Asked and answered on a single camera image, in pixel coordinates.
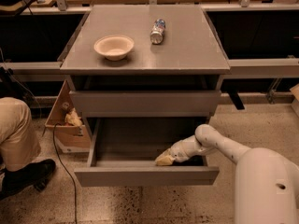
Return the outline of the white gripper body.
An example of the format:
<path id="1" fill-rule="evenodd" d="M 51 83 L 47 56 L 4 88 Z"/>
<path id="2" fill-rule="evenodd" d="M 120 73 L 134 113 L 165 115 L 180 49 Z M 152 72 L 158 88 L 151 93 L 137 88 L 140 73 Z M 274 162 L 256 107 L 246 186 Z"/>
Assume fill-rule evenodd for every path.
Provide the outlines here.
<path id="1" fill-rule="evenodd" d="M 197 141 L 195 136 L 177 141 L 170 147 L 170 155 L 176 162 L 184 162 L 190 158 L 202 155 L 205 148 Z"/>

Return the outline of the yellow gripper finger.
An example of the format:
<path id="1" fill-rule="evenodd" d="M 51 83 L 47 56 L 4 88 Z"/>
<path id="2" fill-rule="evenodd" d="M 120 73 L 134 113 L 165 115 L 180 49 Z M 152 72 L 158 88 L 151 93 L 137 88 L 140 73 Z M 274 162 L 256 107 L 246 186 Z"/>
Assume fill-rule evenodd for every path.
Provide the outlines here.
<path id="1" fill-rule="evenodd" d="M 157 166 L 170 166 L 174 160 L 175 158 L 171 155 L 171 149 L 169 148 L 156 158 L 155 164 Z"/>

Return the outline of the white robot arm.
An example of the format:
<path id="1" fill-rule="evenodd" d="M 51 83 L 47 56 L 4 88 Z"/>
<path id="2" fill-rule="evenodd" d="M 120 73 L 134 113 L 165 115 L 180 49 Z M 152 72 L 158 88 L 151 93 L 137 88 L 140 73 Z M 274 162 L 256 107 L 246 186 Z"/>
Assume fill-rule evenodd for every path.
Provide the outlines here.
<path id="1" fill-rule="evenodd" d="M 299 167 L 271 149 L 244 146 L 202 124 L 193 136 L 160 154 L 155 163 L 184 162 L 212 149 L 235 164 L 235 224 L 299 224 Z"/>

